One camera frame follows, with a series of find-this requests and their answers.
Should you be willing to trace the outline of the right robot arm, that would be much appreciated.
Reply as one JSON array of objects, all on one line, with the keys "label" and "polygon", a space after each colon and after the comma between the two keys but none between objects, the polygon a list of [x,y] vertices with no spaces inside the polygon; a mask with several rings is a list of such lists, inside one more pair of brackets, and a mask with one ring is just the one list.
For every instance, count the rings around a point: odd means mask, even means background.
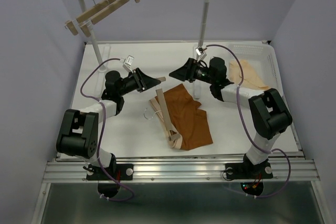
[{"label": "right robot arm", "polygon": [[182,82],[206,82],[214,98],[250,110],[255,137],[251,139],[251,147],[241,163],[226,164],[226,180],[273,178],[268,157],[275,141],[292,124],[292,116],[278,90],[241,88],[228,79],[225,61],[219,57],[212,58],[208,65],[188,58],[182,67],[172,71],[169,76]]}]

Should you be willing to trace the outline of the brown underwear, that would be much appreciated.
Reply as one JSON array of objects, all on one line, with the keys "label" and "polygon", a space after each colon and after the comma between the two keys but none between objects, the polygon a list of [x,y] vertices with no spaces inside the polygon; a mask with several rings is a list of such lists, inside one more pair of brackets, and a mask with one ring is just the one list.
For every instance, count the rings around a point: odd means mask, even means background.
[{"label": "brown underwear", "polygon": [[200,109],[201,103],[193,99],[185,86],[179,84],[163,94],[173,130],[165,127],[158,98],[152,98],[149,103],[160,119],[169,147],[189,151],[213,144],[207,113]]}]

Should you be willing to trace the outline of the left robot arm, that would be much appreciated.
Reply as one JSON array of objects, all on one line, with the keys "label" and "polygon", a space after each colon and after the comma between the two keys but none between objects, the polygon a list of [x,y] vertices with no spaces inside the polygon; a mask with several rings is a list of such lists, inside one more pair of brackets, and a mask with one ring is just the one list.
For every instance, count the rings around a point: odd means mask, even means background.
[{"label": "left robot arm", "polygon": [[133,164],[117,164],[115,155],[99,146],[99,138],[106,120],[122,111],[124,95],[132,91],[146,91],[161,82],[139,68],[125,78],[118,71],[109,71],[105,75],[102,96],[94,105],[65,111],[56,143],[57,152],[86,161],[83,168],[87,172],[87,180],[132,180]]}]

